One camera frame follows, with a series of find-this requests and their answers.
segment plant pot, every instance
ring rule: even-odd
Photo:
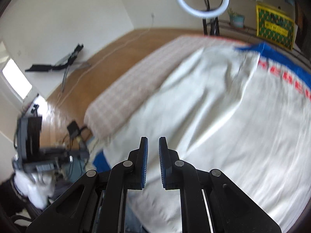
[[[233,27],[244,28],[244,19],[243,15],[230,16],[230,24]]]

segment red lettering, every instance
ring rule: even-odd
[[[298,81],[295,81],[295,89],[297,89],[297,91],[299,92],[299,93],[303,93],[303,91],[302,91],[302,85],[298,82]]]
[[[311,93],[308,89],[305,90],[306,97],[311,100]]]
[[[258,61],[258,65],[261,66],[262,69],[268,68],[267,62],[263,62],[261,60]]]
[[[279,75],[280,75],[280,72],[281,72],[281,70],[278,69],[278,68],[276,68],[275,66],[272,66],[272,67],[270,68],[270,73],[272,73],[272,74],[274,74],[274,75],[276,75],[276,76],[279,76]]]
[[[286,80],[288,83],[293,84],[293,77],[289,73],[284,72],[283,79]]]

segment bed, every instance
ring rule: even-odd
[[[288,232],[311,197],[310,78],[267,44],[179,37],[90,104],[85,123],[100,140],[91,160],[103,150],[112,167],[147,136],[146,187],[129,192],[129,205],[151,233],[181,232],[178,192],[161,188],[166,136],[181,159],[222,170]]]

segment beige blanket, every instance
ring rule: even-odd
[[[113,134],[151,96],[169,74],[201,47],[242,46],[245,43],[204,36],[181,36],[138,62],[88,107],[84,123],[98,139]]]

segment window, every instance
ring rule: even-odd
[[[7,64],[2,70],[2,73],[11,87],[15,90],[15,92],[22,98],[25,97],[30,92],[32,85],[26,79],[24,74],[15,64],[14,60],[9,59]]]

